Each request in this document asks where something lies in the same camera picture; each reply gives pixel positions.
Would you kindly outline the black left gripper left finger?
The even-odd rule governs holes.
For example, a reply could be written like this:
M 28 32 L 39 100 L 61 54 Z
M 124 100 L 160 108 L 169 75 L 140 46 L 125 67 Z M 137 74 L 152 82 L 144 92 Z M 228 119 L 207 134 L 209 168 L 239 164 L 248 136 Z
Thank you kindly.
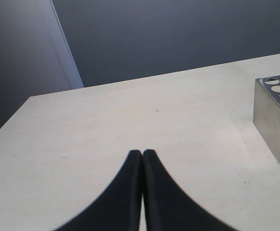
M 108 187 L 58 231 L 138 231 L 143 192 L 143 161 L 131 150 Z

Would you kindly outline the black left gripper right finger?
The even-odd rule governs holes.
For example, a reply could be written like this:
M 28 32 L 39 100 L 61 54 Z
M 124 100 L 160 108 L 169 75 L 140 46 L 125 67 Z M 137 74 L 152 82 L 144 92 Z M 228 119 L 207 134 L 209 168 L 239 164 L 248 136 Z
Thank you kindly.
M 178 186 L 155 150 L 145 150 L 142 159 L 148 231 L 229 230 L 229 225 L 208 213 Z

